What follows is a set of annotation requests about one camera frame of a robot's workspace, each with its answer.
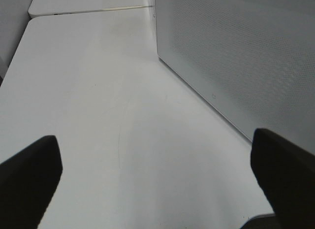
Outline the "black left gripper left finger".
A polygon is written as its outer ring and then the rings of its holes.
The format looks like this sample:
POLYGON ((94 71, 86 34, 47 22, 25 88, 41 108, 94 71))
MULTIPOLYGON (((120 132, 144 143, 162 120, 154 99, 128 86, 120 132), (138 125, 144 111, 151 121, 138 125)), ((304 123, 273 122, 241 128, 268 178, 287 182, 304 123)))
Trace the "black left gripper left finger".
POLYGON ((57 189, 63 164, 57 138, 44 136, 0 165, 0 227, 36 229, 57 189))

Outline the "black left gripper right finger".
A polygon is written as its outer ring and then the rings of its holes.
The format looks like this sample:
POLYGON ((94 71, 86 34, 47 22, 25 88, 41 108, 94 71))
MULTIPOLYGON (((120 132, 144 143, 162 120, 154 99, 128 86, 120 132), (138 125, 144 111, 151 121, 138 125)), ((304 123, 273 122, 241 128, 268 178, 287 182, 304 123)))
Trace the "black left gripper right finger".
POLYGON ((268 129, 256 129, 251 168, 283 229, 315 227, 315 157, 268 129))

